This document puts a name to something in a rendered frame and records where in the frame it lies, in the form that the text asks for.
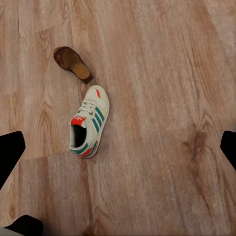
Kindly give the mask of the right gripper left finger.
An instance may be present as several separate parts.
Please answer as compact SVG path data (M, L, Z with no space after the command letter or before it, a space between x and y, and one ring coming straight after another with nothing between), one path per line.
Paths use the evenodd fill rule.
M0 136L0 190L25 149L21 131Z

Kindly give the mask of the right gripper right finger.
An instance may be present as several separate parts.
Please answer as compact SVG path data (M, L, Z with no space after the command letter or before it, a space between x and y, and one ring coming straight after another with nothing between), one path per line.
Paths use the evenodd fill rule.
M236 170L236 133L234 131L224 132L220 148Z

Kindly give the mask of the gym shoe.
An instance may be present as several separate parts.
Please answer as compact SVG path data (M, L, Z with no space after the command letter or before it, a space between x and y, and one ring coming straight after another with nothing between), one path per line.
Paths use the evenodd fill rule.
M77 114L69 123L69 148L73 154L84 159L96 154L109 111L110 101L103 87L90 87Z

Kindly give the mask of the sandal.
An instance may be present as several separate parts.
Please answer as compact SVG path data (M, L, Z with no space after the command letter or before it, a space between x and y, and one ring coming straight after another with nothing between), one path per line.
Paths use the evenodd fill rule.
M81 57L69 47L55 48L54 60L64 70L73 72L86 85L94 79Z

